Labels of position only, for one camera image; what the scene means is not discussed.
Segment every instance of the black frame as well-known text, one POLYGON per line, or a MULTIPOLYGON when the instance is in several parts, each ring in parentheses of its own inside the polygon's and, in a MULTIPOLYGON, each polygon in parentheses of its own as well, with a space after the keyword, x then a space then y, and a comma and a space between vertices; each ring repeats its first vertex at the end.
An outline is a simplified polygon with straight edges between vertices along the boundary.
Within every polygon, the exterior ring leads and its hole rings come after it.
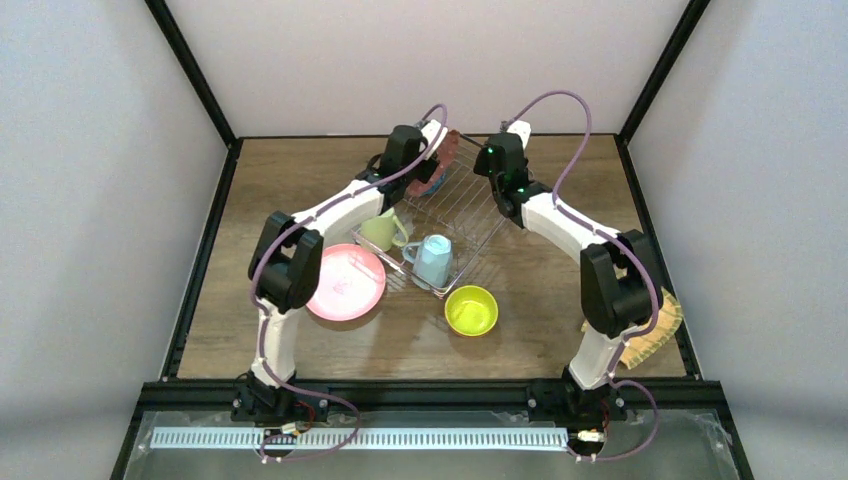
MULTIPOLYGON (((230 128, 165 1, 145 0, 145 2, 203 103, 222 141, 228 147, 228 153, 203 231, 189 284, 177 317, 161 378, 158 382, 145 383, 142 387, 120 455, 112 472, 113 478, 123 478, 130 450, 145 412, 225 411, 232 408, 235 394, 232 379, 183 380, 177 378, 177 372, 212 247, 227 202, 230 185, 238 164, 241 147, 244 139, 251 137, 237 137, 230 128)), ((628 144, 708 4, 709 0, 689 1, 622 130, 613 135, 639 221, 644 233, 651 238, 656 251, 659 253, 664 285, 667 285, 667 288, 672 292, 671 280, 662 258, 662 251, 657 242, 656 232, 645 204, 645 198, 642 195, 633 168, 628 144)), ((686 368, 686 376, 683 378, 648 378, 640 379, 640 381, 651 390, 661 409, 714 409, 722 426, 731 436, 733 458, 740 476, 744 479, 753 478, 721 385, 719 382, 701 379, 700 367, 695 358, 685 322, 677 332, 677 342, 686 368)), ((304 388, 335 392, 351 400, 362 411, 384 409, 445 410, 458 407, 462 410, 478 408, 518 411, 527 410, 527 401, 529 396, 532 395, 533 388, 539 385, 553 385, 557 382, 561 382, 561 380, 324 381, 297 379, 295 384, 304 388)), ((629 408, 649 407, 646 400, 636 391, 625 389, 621 390, 620 395, 627 402, 629 408)))

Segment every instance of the cup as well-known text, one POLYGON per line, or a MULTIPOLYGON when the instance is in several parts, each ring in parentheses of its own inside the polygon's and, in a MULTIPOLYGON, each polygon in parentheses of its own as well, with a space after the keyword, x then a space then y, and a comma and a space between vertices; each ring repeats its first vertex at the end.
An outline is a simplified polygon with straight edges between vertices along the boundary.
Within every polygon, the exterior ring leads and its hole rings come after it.
POLYGON ((413 262, 412 273, 424 280, 412 277, 412 281, 425 290, 429 290, 431 285, 444 288, 453 262, 452 248, 450 239, 444 235, 429 235, 423 242, 412 242, 403 247, 403 258, 413 262))
POLYGON ((392 245, 402 247, 409 243, 409 234, 403 226, 403 222, 395 215, 395 209, 386 210, 379 217, 370 218, 359 227, 359 234, 372 245, 385 252, 392 248, 392 245))

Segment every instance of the black corner post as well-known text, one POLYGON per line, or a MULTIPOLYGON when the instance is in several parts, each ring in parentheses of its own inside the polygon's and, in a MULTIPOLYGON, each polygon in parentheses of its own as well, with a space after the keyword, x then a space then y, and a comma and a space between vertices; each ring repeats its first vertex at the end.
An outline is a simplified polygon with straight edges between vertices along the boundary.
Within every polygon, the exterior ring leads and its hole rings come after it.
POLYGON ((186 43, 183 34, 180 32, 174 16, 171 15, 171 10, 165 4, 165 0, 145 0, 145 3, 150 8, 150 13, 153 14, 153 18, 156 19, 156 23, 159 24, 159 28, 162 29, 165 38, 168 39, 174 55, 177 56, 177 60, 182 65, 188 80, 194 87, 194 91, 200 97, 200 102, 203 103, 206 113, 209 114, 209 118, 218 130, 218 134, 221 135, 224 145, 227 148, 232 147, 236 142, 236 135, 230 128, 226 117, 224 117, 221 106, 215 100, 215 95, 212 94, 212 89, 209 88, 206 77, 200 71, 200 65, 197 64, 197 60, 195 60, 194 55, 192 55, 191 50, 188 48, 188 43, 186 43))
POLYGON ((630 115, 627 116, 624 126, 621 127, 619 136, 624 140, 625 144, 630 143, 630 140, 633 139, 633 134, 636 133, 636 129, 639 128, 639 124, 642 123, 642 119, 648 113, 648 108, 650 108, 651 103, 656 98, 660 87, 662 87, 663 82, 668 77, 668 73, 671 71, 671 67, 674 66, 674 62, 680 56, 680 52, 683 51, 686 41, 689 40, 689 36, 692 35, 695 26, 698 24, 698 20, 701 19, 701 15, 709 4, 710 0, 689 0, 689 4, 686 5, 680 21, 674 27, 674 32, 672 32, 671 37, 668 39, 668 43, 666 43, 660 59, 651 72, 651 76, 648 77, 648 81, 642 88, 642 93, 639 94, 636 104, 633 105, 630 115))

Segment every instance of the yellow cloth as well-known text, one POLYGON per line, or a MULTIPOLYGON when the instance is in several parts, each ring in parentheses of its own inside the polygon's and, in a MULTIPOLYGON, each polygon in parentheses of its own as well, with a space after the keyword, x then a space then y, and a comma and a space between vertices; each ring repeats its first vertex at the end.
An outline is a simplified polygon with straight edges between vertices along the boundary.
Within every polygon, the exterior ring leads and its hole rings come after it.
MULTIPOLYGON (((657 327, 648 335, 630 340, 630 346, 621 355, 620 361, 628 370, 642 363, 665 345, 667 341, 674 337, 674 333, 677 332, 683 322, 683 308, 680 306, 680 302, 665 288, 662 289, 662 294, 663 307, 660 309, 657 327)), ((588 327, 589 322, 584 320, 580 331, 585 332, 588 327)))

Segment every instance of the green mug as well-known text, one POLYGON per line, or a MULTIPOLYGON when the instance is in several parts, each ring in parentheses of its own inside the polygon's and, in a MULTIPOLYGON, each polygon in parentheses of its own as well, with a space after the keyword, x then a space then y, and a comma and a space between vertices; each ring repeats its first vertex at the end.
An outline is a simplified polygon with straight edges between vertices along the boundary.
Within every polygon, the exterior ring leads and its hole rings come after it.
POLYGON ((373 246, 385 252, 392 248, 392 245, 402 247, 409 243, 409 234, 403 226, 403 222, 395 215, 395 209, 386 210, 379 217, 370 218, 359 227, 359 235, 365 240, 368 240, 373 246), (403 238, 395 238, 397 232, 403 238))

